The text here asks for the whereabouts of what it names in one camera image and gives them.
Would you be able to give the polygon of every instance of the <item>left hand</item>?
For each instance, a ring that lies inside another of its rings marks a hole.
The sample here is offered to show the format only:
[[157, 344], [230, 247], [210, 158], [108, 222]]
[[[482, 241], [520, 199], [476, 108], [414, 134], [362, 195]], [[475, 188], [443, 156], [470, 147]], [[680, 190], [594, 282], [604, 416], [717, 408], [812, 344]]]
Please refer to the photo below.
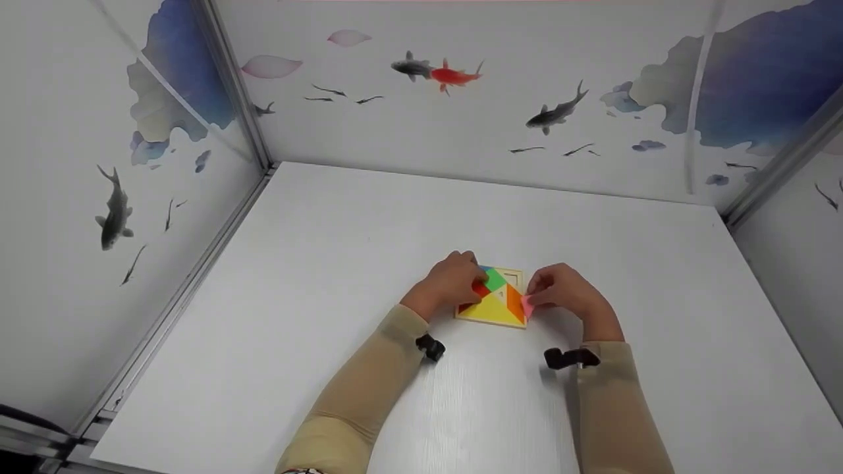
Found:
[[444, 306], [480, 303], [480, 295], [471, 289], [471, 285], [476, 281], [485, 282], [488, 278], [486, 272], [477, 266], [474, 252], [454, 250], [433, 266], [430, 273], [401, 300], [401, 304], [429, 322]]

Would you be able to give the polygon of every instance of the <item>painted wall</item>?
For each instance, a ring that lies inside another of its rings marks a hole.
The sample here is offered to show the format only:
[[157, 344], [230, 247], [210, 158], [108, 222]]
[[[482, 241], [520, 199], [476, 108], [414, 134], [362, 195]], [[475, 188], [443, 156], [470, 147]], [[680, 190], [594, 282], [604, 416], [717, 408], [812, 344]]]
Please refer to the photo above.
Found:
[[838, 416], [843, 414], [840, 205], [843, 159], [819, 154], [735, 236]]
[[187, 5], [107, 2], [211, 133], [96, 2], [3, 3], [0, 403], [67, 429], [258, 180]]
[[843, 84], [838, 0], [217, 3], [275, 159], [725, 207]]

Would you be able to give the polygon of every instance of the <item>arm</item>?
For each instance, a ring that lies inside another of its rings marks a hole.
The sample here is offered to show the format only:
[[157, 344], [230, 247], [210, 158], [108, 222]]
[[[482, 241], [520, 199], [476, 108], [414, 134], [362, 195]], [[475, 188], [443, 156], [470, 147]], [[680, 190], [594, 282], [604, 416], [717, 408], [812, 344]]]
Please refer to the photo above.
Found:
[[579, 317], [583, 347], [600, 359], [577, 372], [583, 474], [673, 474], [609, 302], [563, 263], [539, 270], [528, 293], [531, 304], [561, 306]]
[[364, 474], [386, 417], [418, 372], [422, 352], [416, 339], [439, 308], [476, 303], [480, 297], [471, 284], [485, 277], [471, 252], [452, 252], [440, 261], [328, 382], [276, 474]]

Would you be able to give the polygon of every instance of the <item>pink puzzle piece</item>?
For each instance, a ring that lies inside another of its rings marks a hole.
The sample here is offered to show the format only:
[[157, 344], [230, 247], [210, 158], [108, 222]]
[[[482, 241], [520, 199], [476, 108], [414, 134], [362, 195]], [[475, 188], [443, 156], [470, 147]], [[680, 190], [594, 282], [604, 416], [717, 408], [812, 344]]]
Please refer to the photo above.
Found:
[[524, 308], [524, 320], [529, 321], [529, 318], [533, 315], [533, 310], [535, 307], [529, 303], [527, 300], [529, 296], [524, 295], [521, 297], [521, 307]]

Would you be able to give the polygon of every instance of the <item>black wrist strap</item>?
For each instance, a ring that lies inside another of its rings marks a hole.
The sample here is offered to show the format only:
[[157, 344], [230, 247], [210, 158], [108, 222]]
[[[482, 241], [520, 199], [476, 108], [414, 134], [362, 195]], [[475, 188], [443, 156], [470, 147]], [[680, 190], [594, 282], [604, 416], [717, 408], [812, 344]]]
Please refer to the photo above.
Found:
[[433, 339], [430, 334], [425, 334], [416, 339], [416, 347], [424, 353], [425, 357], [431, 359], [433, 362], [437, 362], [442, 358], [442, 354], [445, 353], [444, 344]]
[[553, 370], [564, 369], [574, 364], [581, 364], [583, 367], [600, 365], [600, 359], [584, 347], [563, 353], [558, 347], [545, 351], [547, 366]]

